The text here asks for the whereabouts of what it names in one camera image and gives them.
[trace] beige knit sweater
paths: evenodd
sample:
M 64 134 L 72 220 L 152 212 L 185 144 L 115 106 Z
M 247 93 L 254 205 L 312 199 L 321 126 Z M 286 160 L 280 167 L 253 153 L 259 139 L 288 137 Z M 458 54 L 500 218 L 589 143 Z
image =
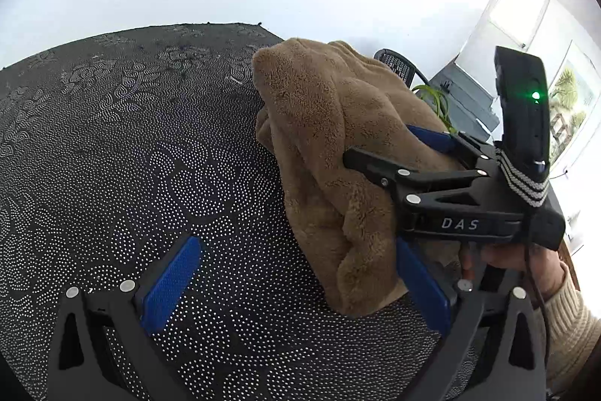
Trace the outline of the beige knit sweater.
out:
M 574 287 L 567 266 L 561 289 L 545 303 L 549 318 L 551 345 L 547 365 L 547 385 L 553 393 L 563 393 L 576 377 L 601 335 L 601 321 L 593 316 Z M 540 310 L 536 320 L 545 344 L 545 327 Z

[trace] blue gripper pad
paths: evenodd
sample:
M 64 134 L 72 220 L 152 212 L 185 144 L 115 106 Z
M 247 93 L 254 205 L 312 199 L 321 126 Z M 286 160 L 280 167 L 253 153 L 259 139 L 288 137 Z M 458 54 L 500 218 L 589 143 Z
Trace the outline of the blue gripper pad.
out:
M 428 328 L 447 336 L 451 331 L 450 301 L 419 254 L 401 237 L 397 237 L 397 274 L 407 286 Z
M 201 256 L 200 240 L 197 237 L 188 238 L 151 286 L 142 302 L 141 325 L 147 335 L 162 331 L 165 327 L 198 269 Z
M 440 153 L 449 153 L 455 147 L 455 141 L 446 133 L 433 132 L 419 126 L 407 125 L 407 128 L 422 143 L 428 145 L 432 150 Z

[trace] brown towel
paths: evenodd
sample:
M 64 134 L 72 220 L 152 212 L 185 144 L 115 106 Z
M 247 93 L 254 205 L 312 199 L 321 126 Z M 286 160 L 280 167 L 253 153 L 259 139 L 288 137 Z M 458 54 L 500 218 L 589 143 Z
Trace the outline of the brown towel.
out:
M 407 291 L 395 270 L 393 203 L 344 167 L 343 152 L 355 146 L 419 170 L 458 169 L 405 124 L 446 128 L 388 67 L 343 42 L 292 38 L 257 51 L 252 69 L 265 101 L 257 139 L 277 158 L 294 236 L 334 310 L 373 313 Z M 459 249 L 423 246 L 444 265 Z

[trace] silver screw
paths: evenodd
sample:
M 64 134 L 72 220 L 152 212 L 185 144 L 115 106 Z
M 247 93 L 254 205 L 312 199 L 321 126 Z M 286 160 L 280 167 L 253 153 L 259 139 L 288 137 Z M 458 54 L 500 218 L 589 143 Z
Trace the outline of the silver screw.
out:
M 405 196 L 405 199 L 407 200 L 408 203 L 411 203 L 411 204 L 421 203 L 421 198 L 419 196 L 416 196 L 415 194 L 407 194 Z
M 75 286 L 70 287 L 69 289 L 67 289 L 67 294 L 66 296 L 69 299 L 73 299 L 75 296 L 77 296 L 79 294 L 79 289 Z
M 121 289 L 121 292 L 128 293 L 130 291 L 133 291 L 134 287 L 136 287 L 136 283 L 130 279 L 127 279 L 126 281 L 123 281 L 121 283 L 119 289 Z
M 526 299 L 526 291 L 524 290 L 523 287 L 514 287 L 513 288 L 513 295 L 516 296 L 516 298 L 518 299 Z
M 474 284 L 468 279 L 459 279 L 457 281 L 457 288 L 464 293 L 469 293 L 474 288 Z

